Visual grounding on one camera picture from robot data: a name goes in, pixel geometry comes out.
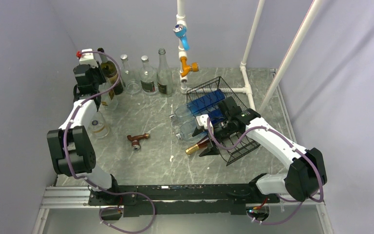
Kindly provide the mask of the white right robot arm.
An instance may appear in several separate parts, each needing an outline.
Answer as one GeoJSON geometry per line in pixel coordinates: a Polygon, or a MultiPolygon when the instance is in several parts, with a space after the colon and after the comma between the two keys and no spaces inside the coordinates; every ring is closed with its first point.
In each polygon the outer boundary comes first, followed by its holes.
{"type": "Polygon", "coordinates": [[[261,202],[267,195],[287,194],[295,201],[324,200],[327,175],[323,155],[317,148],[307,149],[274,129],[253,109],[241,109],[229,97],[218,102],[226,123],[218,127],[209,114],[195,118],[197,129],[206,130],[210,142],[223,150],[232,150],[249,138],[272,153],[287,169],[285,174],[263,174],[249,183],[249,197],[261,202]]]}

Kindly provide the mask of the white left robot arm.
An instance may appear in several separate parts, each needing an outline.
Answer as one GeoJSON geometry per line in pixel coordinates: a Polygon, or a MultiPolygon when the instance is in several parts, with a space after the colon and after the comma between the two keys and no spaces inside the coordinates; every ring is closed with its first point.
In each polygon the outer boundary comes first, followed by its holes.
{"type": "Polygon", "coordinates": [[[56,174],[85,180],[109,205],[117,203],[121,192],[113,176],[96,164],[96,155],[87,129],[99,110],[99,86],[105,78],[99,65],[78,65],[73,69],[77,84],[73,88],[73,109],[66,121],[47,133],[52,166],[56,174]]]}

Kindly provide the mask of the clear bottle dark label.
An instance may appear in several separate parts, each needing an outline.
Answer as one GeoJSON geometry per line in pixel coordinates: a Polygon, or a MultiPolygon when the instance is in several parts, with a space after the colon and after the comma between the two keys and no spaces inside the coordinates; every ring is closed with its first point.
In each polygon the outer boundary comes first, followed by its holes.
{"type": "Polygon", "coordinates": [[[133,69],[130,68],[128,55],[120,56],[122,62],[121,76],[127,93],[131,95],[138,94],[141,91],[140,82],[133,69]]]}

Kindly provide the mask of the brown gold-capped wine bottle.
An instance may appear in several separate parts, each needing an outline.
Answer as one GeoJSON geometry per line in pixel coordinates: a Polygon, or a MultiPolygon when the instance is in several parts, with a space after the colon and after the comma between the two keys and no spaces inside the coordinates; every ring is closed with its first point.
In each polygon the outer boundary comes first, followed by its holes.
{"type": "Polygon", "coordinates": [[[201,141],[197,142],[196,144],[194,144],[193,146],[187,148],[185,150],[185,153],[187,155],[191,155],[193,154],[194,152],[200,150],[200,149],[203,149],[205,147],[207,147],[207,144],[210,142],[210,139],[209,138],[204,138],[202,139],[201,141]]]}

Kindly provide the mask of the dark green wine bottle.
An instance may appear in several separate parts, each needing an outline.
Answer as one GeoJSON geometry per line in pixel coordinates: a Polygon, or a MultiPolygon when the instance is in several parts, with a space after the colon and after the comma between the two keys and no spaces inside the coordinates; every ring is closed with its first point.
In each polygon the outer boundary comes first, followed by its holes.
{"type": "MultiPolygon", "coordinates": [[[[101,59],[101,70],[106,77],[111,83],[111,85],[115,84],[115,82],[118,80],[118,73],[117,73],[117,67],[116,65],[110,61],[105,55],[99,54],[100,59],[101,59]]],[[[122,85],[122,82],[119,81],[115,87],[113,88],[113,92],[115,95],[119,95],[123,93],[124,88],[122,85]]]]}

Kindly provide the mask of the clear black-capped bottle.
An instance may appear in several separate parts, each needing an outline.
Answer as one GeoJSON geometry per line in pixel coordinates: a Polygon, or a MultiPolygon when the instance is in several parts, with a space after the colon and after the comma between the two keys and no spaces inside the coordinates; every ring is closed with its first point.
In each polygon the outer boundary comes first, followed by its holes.
{"type": "Polygon", "coordinates": [[[101,95],[101,104],[104,106],[105,109],[113,111],[118,106],[118,100],[115,96],[114,90],[109,90],[108,92],[105,92],[108,89],[110,89],[110,87],[111,84],[108,81],[106,81],[105,83],[99,86],[99,91],[103,93],[101,95]]]}

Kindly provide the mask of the tall clear open-neck bottle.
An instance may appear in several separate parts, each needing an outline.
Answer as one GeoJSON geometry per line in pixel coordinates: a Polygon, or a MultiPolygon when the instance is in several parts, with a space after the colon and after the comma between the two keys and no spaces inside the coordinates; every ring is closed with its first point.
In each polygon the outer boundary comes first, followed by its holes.
{"type": "Polygon", "coordinates": [[[168,66],[166,51],[164,48],[158,50],[159,66],[157,70],[158,89],[161,95],[170,97],[173,94],[172,71],[168,66]]]}

